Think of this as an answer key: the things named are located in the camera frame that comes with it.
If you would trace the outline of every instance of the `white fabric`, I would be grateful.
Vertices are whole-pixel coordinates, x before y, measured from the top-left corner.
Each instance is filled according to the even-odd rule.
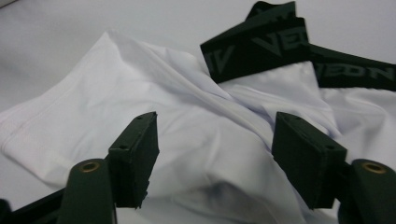
[[[148,204],[185,207],[196,216],[191,223],[324,223],[272,160],[276,111],[307,119],[350,149],[349,160],[395,169],[395,99],[390,91],[320,90],[310,62],[218,86],[190,54],[110,32],[61,83],[0,114],[0,146],[62,186],[72,165],[103,158],[132,118],[157,111],[161,153]],[[139,222],[158,223],[147,212]]]

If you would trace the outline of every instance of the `crumpled white cloth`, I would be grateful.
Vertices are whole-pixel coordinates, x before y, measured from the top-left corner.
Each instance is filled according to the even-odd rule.
[[[0,148],[63,186],[74,164],[103,158],[134,117],[157,111],[149,200],[213,223],[314,223],[322,215],[305,211],[270,154],[276,111],[307,119],[351,149],[350,160],[395,168],[394,103],[390,91],[320,90],[310,62],[217,85],[188,53],[108,32],[62,82],[0,114]]]

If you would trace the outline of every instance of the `white cloth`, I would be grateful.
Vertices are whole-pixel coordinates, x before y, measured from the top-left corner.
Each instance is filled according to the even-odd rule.
[[[388,153],[376,158],[394,168],[394,96],[321,91],[310,62],[218,86],[188,53],[109,32],[62,82],[0,114],[0,146],[46,183],[63,186],[74,164],[103,158],[134,117],[157,111],[161,153],[149,202],[167,198],[215,217],[213,223],[314,223],[318,214],[303,211],[269,152],[276,111],[301,116],[347,142],[351,160]],[[354,117],[356,108],[366,110]],[[367,138],[372,131],[381,132]],[[367,141],[368,154],[361,152]]]

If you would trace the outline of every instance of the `white surface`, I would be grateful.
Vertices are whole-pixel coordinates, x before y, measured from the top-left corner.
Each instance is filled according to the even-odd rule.
[[[241,22],[254,3],[21,0],[0,8],[0,111],[37,97],[61,81],[107,29],[185,50],[202,60],[199,45]],[[297,1],[297,13],[305,17],[311,43],[388,63],[396,61],[396,30],[392,28],[395,8],[396,3],[391,0]],[[340,97],[331,92],[322,94],[330,105],[334,97]],[[0,165],[0,197],[8,198],[14,208],[54,190],[3,155]],[[142,209],[143,215],[134,218],[143,221],[149,211],[153,210]],[[133,216],[134,212],[125,214]]]

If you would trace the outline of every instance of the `white garment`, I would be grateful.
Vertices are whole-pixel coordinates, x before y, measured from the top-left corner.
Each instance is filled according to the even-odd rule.
[[[371,98],[373,91],[354,93],[360,91],[321,91],[310,62],[218,86],[190,54],[109,32],[61,83],[0,114],[0,146],[43,181],[63,186],[74,164],[103,158],[134,117],[157,111],[161,153],[150,178],[149,203],[168,199],[168,209],[180,205],[212,216],[213,223],[314,223],[310,216],[316,214],[302,212],[269,152],[275,113],[301,116],[341,142],[376,127],[382,132],[366,138],[373,143],[367,150],[390,152],[375,144],[394,141],[389,132],[395,131],[396,113],[394,104],[388,105],[394,92]],[[375,105],[381,93],[387,98]],[[367,127],[365,114],[353,121],[353,113],[344,113],[367,104],[370,115],[382,118]],[[346,127],[344,116],[354,125]],[[348,143],[350,159],[367,155],[359,153],[361,143]],[[393,153],[382,162],[395,158]],[[186,223],[172,218],[169,223]],[[150,221],[158,223],[155,217]],[[198,216],[191,223],[200,222]]]

